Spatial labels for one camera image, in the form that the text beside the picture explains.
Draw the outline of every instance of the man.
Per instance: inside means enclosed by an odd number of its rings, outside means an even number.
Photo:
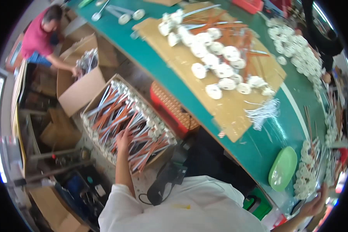
[[[160,205],[144,210],[135,198],[130,176],[128,135],[128,131],[122,131],[116,138],[116,183],[98,219],[101,232],[267,231],[255,216],[242,208],[245,197],[240,191],[210,176],[185,177],[169,194],[170,188],[165,190]],[[319,192],[314,200],[301,207],[297,216],[273,231],[294,231],[306,217],[322,211],[327,198],[326,184]]]
[[[59,5],[52,5],[41,12],[28,26],[21,47],[22,56],[32,63],[39,63],[50,67],[54,72],[59,69],[69,70],[78,77],[81,69],[63,62],[53,52],[58,42],[63,42],[60,33],[62,9]]]

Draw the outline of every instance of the green plastic tray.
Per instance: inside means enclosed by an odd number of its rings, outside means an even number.
[[[297,162],[298,157],[292,147],[285,147],[278,153],[268,176],[268,182],[274,190],[281,192],[288,186]]]

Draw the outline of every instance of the blue jeans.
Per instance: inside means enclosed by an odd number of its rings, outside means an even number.
[[[59,43],[57,33],[53,33],[50,38],[50,44],[56,46]],[[37,51],[35,51],[30,58],[27,59],[28,62],[31,63],[39,63],[45,65],[46,67],[50,67],[51,63],[45,58],[45,56],[40,55]]]

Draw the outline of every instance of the pile of sockets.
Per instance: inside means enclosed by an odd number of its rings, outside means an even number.
[[[142,99],[119,80],[112,80],[97,108],[82,113],[90,138],[114,165],[116,136],[128,128],[130,171],[142,172],[150,157],[177,144],[174,134]]]
[[[81,68],[82,74],[75,77],[75,82],[80,80],[84,75],[92,71],[98,65],[98,49],[93,48],[90,51],[85,51],[82,57],[76,61],[76,67]]]

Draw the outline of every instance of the green workbench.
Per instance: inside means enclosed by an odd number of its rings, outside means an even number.
[[[125,54],[131,61],[151,74],[162,86],[174,95],[177,100],[188,109],[193,116],[217,138],[219,143],[228,150],[239,164],[256,180],[259,186],[268,195],[269,199],[283,213],[291,213],[297,200],[293,197],[293,184],[295,177],[283,192],[274,191],[268,183],[269,170],[278,154],[286,147],[291,146],[300,159],[302,142],[307,136],[307,121],[304,105],[310,109],[311,121],[317,123],[318,136],[324,142],[326,126],[322,106],[316,100],[311,83],[307,78],[296,71],[296,68],[288,62],[283,66],[287,73],[283,86],[279,89],[275,98],[280,100],[281,114],[278,118],[269,119],[264,123],[262,131],[256,131],[250,127],[243,136],[236,142],[231,142],[227,136],[219,138],[218,126],[214,123],[213,117],[206,111],[199,100],[181,81],[181,79],[167,66],[160,56],[142,39],[133,40],[130,34],[132,27],[147,17],[161,18],[162,14],[175,12],[179,6],[166,7],[142,0],[126,1],[111,0],[110,4],[124,7],[131,10],[144,9],[146,16],[140,21],[131,20],[125,25],[119,25],[117,18],[107,11],[99,21],[92,21],[91,16],[100,10],[95,2],[79,9],[77,5],[81,0],[72,0],[68,3],[79,16],[85,18],[88,23],[100,34],[104,35],[117,49]],[[248,24],[251,29],[260,35],[259,40],[275,56],[279,54],[274,49],[273,41],[267,34],[265,20],[259,14],[251,15],[226,0],[213,1],[215,4],[222,4],[222,8]],[[314,126],[312,128],[313,138],[316,137]]]

